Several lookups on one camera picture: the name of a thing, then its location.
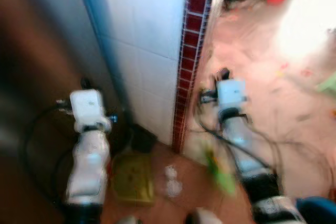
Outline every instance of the wire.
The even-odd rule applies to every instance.
[[[72,148],[66,150],[65,152],[63,152],[59,156],[58,160],[56,161],[56,164],[55,164],[55,167],[53,169],[53,172],[51,173],[51,176],[50,176],[51,191],[55,195],[56,205],[60,206],[61,209],[63,209],[63,204],[62,204],[62,199],[59,196],[59,193],[58,193],[58,190],[57,190],[57,175],[58,175],[59,168],[60,168],[60,166],[62,164],[62,161],[64,160],[64,158],[66,158],[71,153],[72,153]]]
[[[201,109],[199,103],[197,103],[197,105],[196,105],[195,107],[196,107],[195,110],[196,110],[196,109],[198,109],[198,110]],[[261,158],[255,156],[254,154],[252,154],[251,152],[249,152],[249,151],[246,150],[245,148],[243,148],[243,147],[241,147],[241,146],[239,146],[239,145],[237,145],[237,144],[231,142],[230,140],[228,140],[228,139],[226,139],[226,138],[224,138],[224,137],[218,135],[216,131],[210,130],[210,129],[209,129],[208,127],[206,127],[206,126],[204,125],[204,123],[201,121],[201,118],[199,117],[199,113],[197,113],[196,115],[197,115],[197,116],[196,116],[195,118],[198,120],[199,125],[200,125],[206,132],[210,133],[211,135],[213,135],[214,137],[216,137],[217,139],[219,139],[222,143],[225,143],[225,144],[227,144],[227,145],[229,145],[229,146],[231,146],[231,147],[234,147],[234,148],[240,150],[241,152],[243,152],[244,154],[250,156],[251,158],[253,158],[253,159],[256,160],[257,162],[259,162],[264,168],[267,168],[267,169],[273,169],[269,164],[267,164],[267,163],[266,163],[265,161],[263,161]]]
[[[257,129],[255,129],[252,125],[247,125],[250,130],[252,130],[253,132],[255,132],[256,134],[260,135],[262,138],[264,138],[265,140],[267,140],[268,142],[270,142],[272,145],[274,145],[277,149],[278,152],[278,157],[280,164],[280,169],[281,169],[281,173],[280,174],[284,174],[284,164],[283,164],[283,160],[282,160],[282,155],[280,152],[280,145],[293,145],[296,146],[296,151],[299,152],[299,147],[300,148],[305,148],[311,152],[315,151],[316,153],[318,153],[318,155],[320,156],[320,158],[322,158],[322,160],[325,162],[325,165],[328,167],[328,172],[330,173],[330,191],[334,188],[334,172],[333,169],[330,165],[330,163],[328,162],[327,158],[325,157],[325,155],[323,153],[321,153],[318,149],[316,149],[315,147],[313,147],[312,145],[308,145],[307,143],[302,143],[302,142],[293,142],[293,141],[280,141],[280,142],[276,142],[276,141],[272,141],[270,140],[270,138],[263,132],[258,131]]]
[[[22,147],[21,147],[21,157],[22,157],[22,161],[23,161],[23,166],[25,168],[25,170],[27,171],[27,173],[29,174],[31,180],[33,181],[33,183],[35,184],[35,186],[37,187],[37,189],[42,193],[42,195],[47,198],[48,200],[50,200],[51,202],[53,202],[56,207],[58,207],[60,210],[63,210],[63,206],[59,204],[59,200],[57,198],[57,196],[52,196],[50,195],[47,190],[44,188],[44,186],[38,181],[38,179],[36,178],[35,173],[33,172],[33,169],[30,166],[29,160],[28,160],[28,145],[30,140],[32,139],[32,135],[34,132],[34,128],[35,125],[47,114],[49,114],[52,111],[56,111],[59,110],[60,108],[62,108],[62,106],[60,104],[55,104],[45,110],[43,110],[40,114],[38,114],[29,124],[28,127],[26,129],[25,135],[24,135],[24,139],[23,139],[23,143],[22,143]]]
[[[277,142],[274,140],[271,140],[271,138],[266,133],[257,130],[255,127],[253,127],[253,125],[247,123],[245,120],[244,120],[244,123],[252,132],[261,136],[261,138],[263,138],[269,144],[271,151],[272,151],[272,156],[273,156],[273,165],[276,166],[278,164],[279,166],[279,168],[275,168],[275,173],[281,176],[284,171],[284,162],[282,160],[281,151],[280,151],[280,148]]]
[[[200,122],[200,116],[201,116],[201,99],[198,100],[195,109],[193,110],[193,116],[195,120],[199,123]],[[199,133],[209,133],[208,131],[200,131]],[[222,142],[219,141],[219,143],[223,146],[227,154],[230,156],[231,160],[233,161],[234,166],[236,167],[236,170],[238,171],[238,175],[241,173],[240,167],[236,161],[235,154],[233,153],[232,149],[228,146],[223,144]]]
[[[208,133],[207,131],[199,131],[199,130],[194,130],[194,129],[188,129],[189,132],[193,133]]]

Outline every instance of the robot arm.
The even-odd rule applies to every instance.
[[[235,145],[258,153],[256,134],[244,122],[240,114],[241,104],[246,100],[244,83],[228,78],[228,70],[217,80],[218,118],[223,135]],[[253,219],[258,224],[305,223],[291,200],[280,190],[278,175],[236,148],[230,147],[235,156],[237,173],[251,203]]]
[[[99,91],[74,91],[70,100],[75,130],[80,137],[73,149],[65,223],[100,223],[108,181],[106,166],[110,160],[106,133],[111,130],[111,123],[105,116]]]

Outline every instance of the floor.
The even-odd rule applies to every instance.
[[[202,86],[222,67],[244,80],[248,101],[244,110],[253,125],[282,144],[284,187],[291,197],[327,196],[335,167],[335,100],[318,93],[316,85],[336,71],[336,27],[333,0],[286,0],[279,6],[259,4],[224,13],[213,37],[213,55]],[[215,125],[216,110],[209,106],[203,121]],[[190,119],[184,154],[204,163],[204,142],[216,141]]]
[[[177,180],[183,184],[182,192],[175,198],[169,198],[165,192],[164,169],[169,165],[175,167]],[[214,186],[204,166],[173,153],[162,143],[157,143],[152,150],[152,172],[155,204],[152,207],[124,205],[116,201],[112,191],[108,191],[102,223],[114,224],[125,216],[134,215],[144,224],[182,224],[186,215],[196,207],[212,211],[225,224],[253,223],[249,212],[250,205],[239,187],[235,196],[224,195]]]

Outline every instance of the red tile border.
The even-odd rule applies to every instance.
[[[188,14],[186,20],[186,28],[192,31],[200,31],[202,25],[202,17]]]
[[[182,78],[183,80],[191,81],[192,75],[193,73],[191,71],[185,69],[180,70],[180,78]]]
[[[184,44],[197,47],[199,37],[199,34],[192,33],[191,31],[186,31],[184,34]]]
[[[181,74],[180,74],[180,81],[179,81],[179,87],[184,88],[184,89],[189,89],[190,87],[190,82],[189,81],[185,81],[185,80],[181,80]]]
[[[183,59],[182,59],[182,69],[193,71],[194,61],[183,57]]]
[[[188,97],[188,91],[185,89],[178,88],[177,89],[177,94],[182,96],[182,97]]]
[[[203,45],[208,45],[208,42],[204,43],[204,39],[206,39],[204,36],[208,20],[211,19],[211,13],[214,13],[210,10],[212,1],[186,0],[185,2],[172,143],[172,149],[177,153],[183,149],[188,107],[193,103],[192,100],[195,100],[192,93],[195,87],[197,70],[202,69],[200,67],[202,62],[206,62],[206,59],[201,60],[201,57],[207,57],[203,56],[203,54],[201,55],[201,51]],[[216,4],[220,6],[221,3],[219,1],[223,0],[216,1]]]
[[[189,11],[203,14],[206,0],[189,0]]]

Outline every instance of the white tile wall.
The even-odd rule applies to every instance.
[[[109,18],[108,25],[100,31],[111,38],[134,45],[134,0],[105,0]]]
[[[135,121],[170,145],[184,0],[105,4],[108,25],[98,30],[115,83]]]
[[[184,0],[135,0],[137,46],[178,60],[183,7]]]
[[[178,62],[139,49],[142,88],[168,100],[174,99]]]
[[[112,74],[136,87],[141,85],[141,74],[137,49],[133,46],[100,36],[106,52],[111,57]]]

